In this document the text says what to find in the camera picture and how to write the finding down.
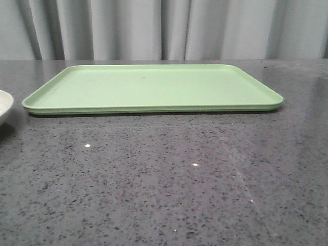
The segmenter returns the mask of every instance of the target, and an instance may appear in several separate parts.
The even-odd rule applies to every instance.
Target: bowl
[[[0,126],[6,121],[13,103],[12,95],[0,90]]]

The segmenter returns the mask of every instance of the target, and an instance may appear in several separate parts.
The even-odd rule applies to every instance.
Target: tray rim
[[[196,66],[196,67],[229,67],[233,70],[236,70],[239,73],[242,73],[244,76],[247,76],[248,78],[255,80],[259,82],[263,87],[265,87],[267,90],[269,90],[271,93],[275,94],[277,97],[279,97],[279,101],[274,104],[234,104],[234,105],[187,105],[187,106],[177,106],[177,105],[162,105],[162,106],[150,106],[150,105],[139,105],[139,106],[99,106],[99,107],[33,107],[26,103],[28,99],[35,96],[37,93],[39,93],[41,90],[43,90],[45,87],[51,86],[53,81],[56,80],[56,78],[62,76],[63,74],[70,72],[71,70],[79,70],[80,68],[101,68],[101,67],[144,67],[147,66],[149,69],[150,67],[158,68],[158,67],[190,67],[190,66]],[[50,80],[45,82],[41,87],[39,87],[37,90],[35,90],[33,93],[31,93],[29,96],[27,96],[23,101],[22,105],[23,107],[33,114],[38,115],[60,115],[60,114],[115,114],[115,113],[156,113],[156,112],[234,112],[234,111],[270,111],[275,110],[279,108],[284,101],[284,98],[257,80],[256,78],[252,77],[248,73],[244,72],[242,69],[240,69],[237,66],[234,65],[227,65],[227,64],[118,64],[118,65],[74,65],[64,68],[62,71],[60,71],[58,74],[56,74],[54,77],[52,77]]]

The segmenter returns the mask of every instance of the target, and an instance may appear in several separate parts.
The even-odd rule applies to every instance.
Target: rectangular tray
[[[33,114],[267,111],[283,98],[231,65],[68,67],[25,98]]]

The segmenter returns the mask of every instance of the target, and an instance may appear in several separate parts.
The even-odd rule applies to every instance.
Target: gray curtain
[[[327,0],[0,0],[0,59],[328,57]]]

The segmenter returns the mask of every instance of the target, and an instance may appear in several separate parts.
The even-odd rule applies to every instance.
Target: speckled stone surface
[[[0,245],[326,245],[328,60],[205,62],[281,94],[270,113],[35,117],[21,106],[67,66],[124,63],[0,61],[15,99],[0,127]]]

